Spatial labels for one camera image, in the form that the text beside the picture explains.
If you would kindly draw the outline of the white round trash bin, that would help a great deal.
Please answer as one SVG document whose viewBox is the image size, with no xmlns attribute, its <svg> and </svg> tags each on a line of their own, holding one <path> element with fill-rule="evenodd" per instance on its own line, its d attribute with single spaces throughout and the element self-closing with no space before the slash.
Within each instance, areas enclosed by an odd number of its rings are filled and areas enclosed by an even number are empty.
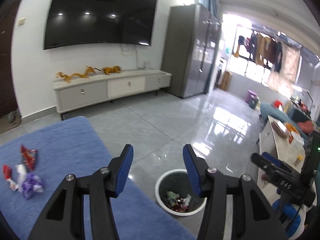
<svg viewBox="0 0 320 240">
<path fill-rule="evenodd" d="M 163 173 L 156 181 L 154 192 L 159 206 L 175 217 L 195 215 L 206 205 L 206 199 L 193 192 L 184 169 Z"/>
</svg>

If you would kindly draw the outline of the white side table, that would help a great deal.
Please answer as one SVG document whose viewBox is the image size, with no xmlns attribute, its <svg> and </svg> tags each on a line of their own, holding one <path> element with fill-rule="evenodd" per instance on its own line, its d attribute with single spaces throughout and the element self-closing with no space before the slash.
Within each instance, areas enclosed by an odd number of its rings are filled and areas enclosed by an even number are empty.
<svg viewBox="0 0 320 240">
<path fill-rule="evenodd" d="M 259 154 L 267 152 L 273 157 L 284 161 L 300 173 L 305 157 L 304 147 L 299 143 L 294 143 L 291 146 L 287 139 L 281 138 L 271 125 L 273 121 L 277 121 L 277 119 L 268 116 L 268 121 L 259 134 Z M 262 180 L 264 174 L 265 172 L 259 168 L 257 185 L 269 203 L 272 204 L 280 198 L 280 195 L 277 194 L 277 188 L 274 185 Z"/>
</svg>

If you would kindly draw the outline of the teal sofa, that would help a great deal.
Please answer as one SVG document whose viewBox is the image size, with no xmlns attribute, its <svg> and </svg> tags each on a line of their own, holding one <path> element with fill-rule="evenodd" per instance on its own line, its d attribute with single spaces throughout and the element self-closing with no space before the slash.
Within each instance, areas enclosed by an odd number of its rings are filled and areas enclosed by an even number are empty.
<svg viewBox="0 0 320 240">
<path fill-rule="evenodd" d="M 289 114 L 280 111 L 274 105 L 262 102 L 260 105 L 260 119 L 263 122 L 263 126 L 268 121 L 268 116 L 280 120 L 282 123 L 290 123 L 295 126 L 303 139 L 307 139 L 308 135 L 312 131 L 319 132 L 319 126 L 313 122 L 309 117 L 303 114 L 300 110 L 292 107 Z"/>
</svg>

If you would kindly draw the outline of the purple storage box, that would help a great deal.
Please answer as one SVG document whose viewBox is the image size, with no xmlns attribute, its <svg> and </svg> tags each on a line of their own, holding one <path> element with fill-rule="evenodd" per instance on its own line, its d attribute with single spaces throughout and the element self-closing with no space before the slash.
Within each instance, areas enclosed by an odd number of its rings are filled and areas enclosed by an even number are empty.
<svg viewBox="0 0 320 240">
<path fill-rule="evenodd" d="M 255 93 L 251 90 L 248 90 L 246 98 L 245 98 L 245 102 L 249 105 L 249 107 L 251 109 L 255 109 L 257 107 L 258 102 L 259 102 L 259 97 L 258 97 L 257 93 Z"/>
</svg>

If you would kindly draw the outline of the blue fluffy blanket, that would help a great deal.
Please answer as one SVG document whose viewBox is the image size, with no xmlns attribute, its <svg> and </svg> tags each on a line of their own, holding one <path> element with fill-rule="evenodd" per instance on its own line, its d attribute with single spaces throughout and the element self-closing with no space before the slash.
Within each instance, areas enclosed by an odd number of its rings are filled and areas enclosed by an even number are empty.
<svg viewBox="0 0 320 240">
<path fill-rule="evenodd" d="M 36 149 L 35 174 L 44 191 L 25 199 L 1 180 L 1 213 L 20 239 L 27 239 L 42 209 L 68 174 L 89 176 L 111 155 L 89 121 L 76 117 L 28 133 L 1 146 L 1 165 L 21 162 L 21 147 Z M 132 181 L 111 201 L 120 239 L 193 239 L 188 229 L 150 200 Z"/>
</svg>

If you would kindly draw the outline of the cardboard box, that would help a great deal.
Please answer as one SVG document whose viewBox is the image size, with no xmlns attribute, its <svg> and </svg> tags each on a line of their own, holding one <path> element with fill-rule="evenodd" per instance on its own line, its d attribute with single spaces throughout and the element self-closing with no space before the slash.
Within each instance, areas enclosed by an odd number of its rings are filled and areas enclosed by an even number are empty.
<svg viewBox="0 0 320 240">
<path fill-rule="evenodd" d="M 232 73 L 229 71 L 225 71 L 222 77 L 222 81 L 220 83 L 220 89 L 227 91 L 232 79 Z"/>
</svg>

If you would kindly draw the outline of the red orange snack bag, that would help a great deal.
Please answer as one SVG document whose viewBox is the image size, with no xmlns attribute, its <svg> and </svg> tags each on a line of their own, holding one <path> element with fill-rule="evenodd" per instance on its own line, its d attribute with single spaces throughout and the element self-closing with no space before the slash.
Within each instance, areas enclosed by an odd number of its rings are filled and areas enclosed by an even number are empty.
<svg viewBox="0 0 320 240">
<path fill-rule="evenodd" d="M 37 150 L 27 149 L 24 145 L 21 145 L 21 158 L 22 163 L 26 166 L 28 171 L 34 171 L 37 160 Z"/>
</svg>

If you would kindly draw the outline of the golden tiger figurine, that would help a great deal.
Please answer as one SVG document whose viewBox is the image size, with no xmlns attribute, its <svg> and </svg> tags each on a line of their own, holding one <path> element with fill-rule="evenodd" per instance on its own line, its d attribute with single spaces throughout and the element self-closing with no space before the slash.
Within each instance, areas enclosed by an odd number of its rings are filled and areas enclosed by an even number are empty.
<svg viewBox="0 0 320 240">
<path fill-rule="evenodd" d="M 104 67 L 102 69 L 102 72 L 106 75 L 110 75 L 113 73 L 121 73 L 121 67 L 120 66 Z"/>
</svg>

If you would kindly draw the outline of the white plastic bag scrap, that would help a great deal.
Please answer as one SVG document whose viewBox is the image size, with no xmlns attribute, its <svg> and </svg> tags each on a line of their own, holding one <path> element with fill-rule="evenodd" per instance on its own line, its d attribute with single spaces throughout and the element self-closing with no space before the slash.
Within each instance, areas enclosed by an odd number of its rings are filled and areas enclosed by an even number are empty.
<svg viewBox="0 0 320 240">
<path fill-rule="evenodd" d="M 18 173 L 18 178 L 17 178 L 18 192 L 22 192 L 23 190 L 22 185 L 27 176 L 27 169 L 24 164 L 19 164 L 19 165 L 16 165 L 16 171 Z"/>
</svg>

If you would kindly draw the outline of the golden dragon figurine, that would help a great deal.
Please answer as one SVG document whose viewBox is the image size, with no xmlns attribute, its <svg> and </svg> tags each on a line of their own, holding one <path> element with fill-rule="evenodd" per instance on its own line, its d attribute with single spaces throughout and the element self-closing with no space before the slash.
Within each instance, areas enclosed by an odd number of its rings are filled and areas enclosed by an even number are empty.
<svg viewBox="0 0 320 240">
<path fill-rule="evenodd" d="M 55 77 L 56 78 L 61 78 L 63 81 L 70 83 L 72 81 L 73 77 L 79 77 L 79 78 L 82 78 L 82 79 L 86 79 L 86 78 L 89 78 L 90 74 L 95 74 L 96 71 L 100 72 L 101 70 L 98 69 L 98 68 L 91 67 L 91 66 L 86 66 L 85 67 L 85 72 L 83 74 L 81 74 L 81 73 L 73 73 L 71 75 L 67 75 L 67 74 L 65 74 L 63 72 L 57 72 Z"/>
</svg>

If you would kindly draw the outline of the grey slipper pair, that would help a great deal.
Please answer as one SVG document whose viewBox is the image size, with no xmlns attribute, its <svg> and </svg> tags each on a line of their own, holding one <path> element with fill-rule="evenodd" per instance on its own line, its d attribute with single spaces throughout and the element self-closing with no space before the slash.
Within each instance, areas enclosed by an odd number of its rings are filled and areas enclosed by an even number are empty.
<svg viewBox="0 0 320 240">
<path fill-rule="evenodd" d="M 12 111 L 8 113 L 5 117 L 5 120 L 7 120 L 10 124 L 20 124 L 21 123 L 21 115 L 19 110 Z"/>
</svg>

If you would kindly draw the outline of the dark brown entrance door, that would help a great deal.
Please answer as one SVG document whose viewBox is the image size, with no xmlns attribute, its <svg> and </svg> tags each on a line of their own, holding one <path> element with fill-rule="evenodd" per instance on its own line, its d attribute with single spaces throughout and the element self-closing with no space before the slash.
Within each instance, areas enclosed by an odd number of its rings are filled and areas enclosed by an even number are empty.
<svg viewBox="0 0 320 240">
<path fill-rule="evenodd" d="M 15 0 L 1 19 L 1 117 L 18 109 L 11 73 L 11 43 L 21 0 Z"/>
</svg>

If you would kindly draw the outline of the grey double-door refrigerator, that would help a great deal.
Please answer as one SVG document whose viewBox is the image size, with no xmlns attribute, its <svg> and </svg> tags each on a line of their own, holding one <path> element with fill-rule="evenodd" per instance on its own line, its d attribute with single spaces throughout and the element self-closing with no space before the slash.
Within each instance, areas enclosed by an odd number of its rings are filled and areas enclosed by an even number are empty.
<svg viewBox="0 0 320 240">
<path fill-rule="evenodd" d="M 169 93 L 189 98 L 206 92 L 219 26 L 201 4 L 170 8 L 162 60 L 162 70 L 172 75 Z"/>
</svg>

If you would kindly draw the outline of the large black wall television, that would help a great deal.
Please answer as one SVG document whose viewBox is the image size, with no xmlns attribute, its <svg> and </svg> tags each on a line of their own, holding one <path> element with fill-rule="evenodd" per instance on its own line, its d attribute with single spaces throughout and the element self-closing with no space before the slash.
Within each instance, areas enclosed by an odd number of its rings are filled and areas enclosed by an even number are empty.
<svg viewBox="0 0 320 240">
<path fill-rule="evenodd" d="M 157 0 L 52 0 L 45 50 L 89 43 L 150 46 Z"/>
</svg>

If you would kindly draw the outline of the beige wall switch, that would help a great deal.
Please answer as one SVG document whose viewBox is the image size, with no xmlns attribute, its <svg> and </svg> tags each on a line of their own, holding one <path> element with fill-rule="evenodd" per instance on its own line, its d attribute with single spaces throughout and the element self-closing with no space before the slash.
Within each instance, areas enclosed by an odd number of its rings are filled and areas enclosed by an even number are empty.
<svg viewBox="0 0 320 240">
<path fill-rule="evenodd" d="M 17 21 L 17 25 L 20 26 L 20 25 L 25 24 L 25 20 L 26 20 L 25 17 L 24 18 L 19 18 L 18 21 Z"/>
</svg>

